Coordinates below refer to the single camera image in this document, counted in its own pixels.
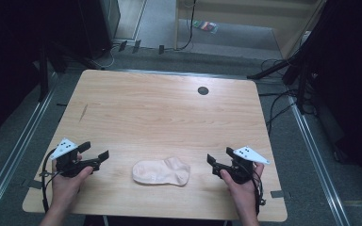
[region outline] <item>tape mark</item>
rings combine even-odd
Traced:
[[[86,104],[86,105],[84,106],[84,110],[82,111],[80,121],[78,121],[78,122],[81,122],[82,118],[83,118],[84,115],[85,115],[85,112],[87,111],[87,107],[88,107],[88,104]]]

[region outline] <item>wooden table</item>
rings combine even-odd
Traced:
[[[293,55],[305,31],[320,17],[324,0],[199,0],[194,20],[273,28],[283,58]],[[177,48],[178,20],[190,20],[193,0],[177,0],[174,48]]]
[[[199,87],[207,87],[209,93],[199,94]],[[287,218],[284,199],[270,195],[281,186],[252,81],[84,71],[48,151],[64,137],[77,144],[91,142],[84,159],[110,152],[83,185],[74,213],[236,219],[226,185],[211,173],[206,155],[231,165],[225,148],[249,145],[271,161],[262,176],[267,204],[261,207],[259,220]],[[132,167],[137,162],[171,156],[190,165],[185,186],[142,186],[133,181]],[[36,180],[41,179],[39,172]],[[23,208],[43,212],[41,191],[31,188]]]

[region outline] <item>table leg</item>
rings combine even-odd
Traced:
[[[178,4],[179,0],[175,3],[175,22],[174,22],[174,50],[178,49],[178,24],[179,24],[179,18],[178,18]]]
[[[106,215],[103,215],[102,217],[104,218],[104,223],[105,223],[105,226],[108,226],[107,216],[106,216]]]

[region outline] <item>person's hand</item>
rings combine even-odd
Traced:
[[[56,161],[52,162],[52,168],[56,171]],[[55,176],[52,180],[52,203],[40,225],[61,225],[72,210],[80,187],[92,172],[92,167],[86,167],[73,178]]]
[[[259,179],[258,177],[261,177],[263,169],[263,164],[254,163],[254,171],[256,172],[254,173],[254,178],[256,178],[256,180]],[[255,186],[252,180],[243,185],[239,185],[234,182],[226,170],[222,169],[220,174],[228,186],[243,226],[259,225],[255,210]]]

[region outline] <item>metal frame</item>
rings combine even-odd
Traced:
[[[23,130],[20,138],[17,140],[16,145],[11,151],[8,160],[6,161],[4,167],[0,171],[0,200],[4,195],[6,188],[8,187],[8,183],[12,178],[15,170],[17,169],[22,157],[25,153],[25,150],[28,146],[29,141],[33,137],[36,128],[38,127],[41,118],[43,117],[47,106],[52,99],[53,93],[55,91],[55,87],[58,84],[58,75],[53,73],[52,75],[52,88],[46,95],[46,97],[37,104],[32,116],[30,117],[25,129]]]
[[[288,99],[291,104],[295,102],[292,97],[288,97]],[[292,107],[292,110],[295,119],[298,122],[299,128],[302,132],[304,143],[308,149],[314,168],[317,172],[317,175],[319,176],[325,198],[330,205],[331,212],[334,215],[337,225],[351,225],[343,207],[342,201],[340,200],[339,195],[337,194],[337,190],[335,189],[332,179],[328,173],[328,170],[325,167],[324,162],[322,161],[321,154],[319,152],[319,149],[317,148],[316,141],[311,134],[305,116],[301,115],[296,105]]]

